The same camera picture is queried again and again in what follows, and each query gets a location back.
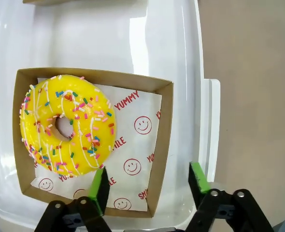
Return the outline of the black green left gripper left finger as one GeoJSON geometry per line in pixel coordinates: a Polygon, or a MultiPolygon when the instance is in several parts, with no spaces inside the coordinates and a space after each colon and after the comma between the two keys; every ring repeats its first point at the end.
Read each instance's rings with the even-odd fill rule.
{"type": "Polygon", "coordinates": [[[103,215],[106,210],[110,184],[106,168],[98,169],[87,196],[69,204],[51,201],[43,213],[36,232],[74,232],[85,227],[88,232],[110,232],[103,215]]]}

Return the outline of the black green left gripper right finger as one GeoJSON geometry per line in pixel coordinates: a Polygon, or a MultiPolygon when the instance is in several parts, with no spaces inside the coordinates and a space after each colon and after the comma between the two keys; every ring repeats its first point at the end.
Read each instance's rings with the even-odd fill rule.
{"type": "Polygon", "coordinates": [[[224,219],[234,232],[272,232],[273,228],[250,191],[233,194],[211,188],[198,162],[190,162],[188,183],[196,212],[187,232],[208,232],[215,219],[224,219]]]}

